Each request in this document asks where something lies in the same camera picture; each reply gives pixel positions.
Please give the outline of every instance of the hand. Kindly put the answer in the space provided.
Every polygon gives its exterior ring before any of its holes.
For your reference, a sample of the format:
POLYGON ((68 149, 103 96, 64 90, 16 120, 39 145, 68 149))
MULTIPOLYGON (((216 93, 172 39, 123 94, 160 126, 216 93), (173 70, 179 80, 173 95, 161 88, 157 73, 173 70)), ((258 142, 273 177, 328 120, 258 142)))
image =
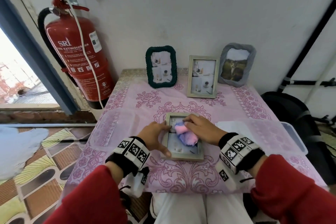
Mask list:
POLYGON ((158 141, 158 137, 161 131, 169 131, 170 129, 171 126, 167 126, 166 121, 162 123, 153 121, 148 126, 145 126, 137 136, 145 142, 148 150, 159 150, 166 157, 170 158, 170 151, 167 149, 167 147, 163 146, 158 141))
POLYGON ((209 144, 218 146, 219 140, 227 134, 226 131, 221 130, 212 124, 207 118, 191 114, 185 119, 184 125, 190 129, 199 139, 209 144))

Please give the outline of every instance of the white pants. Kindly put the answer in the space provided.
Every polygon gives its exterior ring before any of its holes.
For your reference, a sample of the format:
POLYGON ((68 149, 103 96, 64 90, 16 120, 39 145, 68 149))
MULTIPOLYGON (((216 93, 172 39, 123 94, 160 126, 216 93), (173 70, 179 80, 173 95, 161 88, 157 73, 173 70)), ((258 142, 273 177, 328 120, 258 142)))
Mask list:
POLYGON ((253 224, 243 194, 153 193, 150 211, 155 224, 253 224))

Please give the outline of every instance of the right hand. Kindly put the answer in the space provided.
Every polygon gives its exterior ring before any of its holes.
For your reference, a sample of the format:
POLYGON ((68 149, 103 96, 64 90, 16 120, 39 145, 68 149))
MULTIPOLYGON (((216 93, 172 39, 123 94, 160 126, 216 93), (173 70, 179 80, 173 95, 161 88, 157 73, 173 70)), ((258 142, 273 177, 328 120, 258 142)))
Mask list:
POLYGON ((184 125, 190 129, 199 139, 209 144, 218 146, 219 140, 227 134, 211 123, 207 118, 191 114, 183 119, 184 125))

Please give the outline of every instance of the fire extinguisher label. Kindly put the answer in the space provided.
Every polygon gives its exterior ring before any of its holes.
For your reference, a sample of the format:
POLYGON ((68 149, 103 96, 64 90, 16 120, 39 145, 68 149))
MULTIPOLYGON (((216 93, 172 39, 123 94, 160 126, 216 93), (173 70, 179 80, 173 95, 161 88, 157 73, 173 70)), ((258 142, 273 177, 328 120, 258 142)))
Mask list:
POLYGON ((97 36, 97 32, 93 31, 92 33, 89 34, 90 36, 90 40, 92 43, 92 46, 94 48, 94 51, 97 53, 102 49, 102 46, 99 42, 98 36, 97 36))

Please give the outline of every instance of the red sleeve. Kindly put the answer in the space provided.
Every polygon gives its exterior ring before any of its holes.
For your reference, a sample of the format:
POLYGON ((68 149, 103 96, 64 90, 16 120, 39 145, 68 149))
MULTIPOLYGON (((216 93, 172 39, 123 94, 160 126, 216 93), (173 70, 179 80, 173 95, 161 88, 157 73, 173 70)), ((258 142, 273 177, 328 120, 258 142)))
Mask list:
POLYGON ((127 223, 118 187, 106 166, 98 166, 89 174, 44 222, 60 223, 127 223))
POLYGON ((251 194, 258 207, 281 224, 330 224, 336 220, 336 197, 280 155, 271 155, 262 164, 251 194))

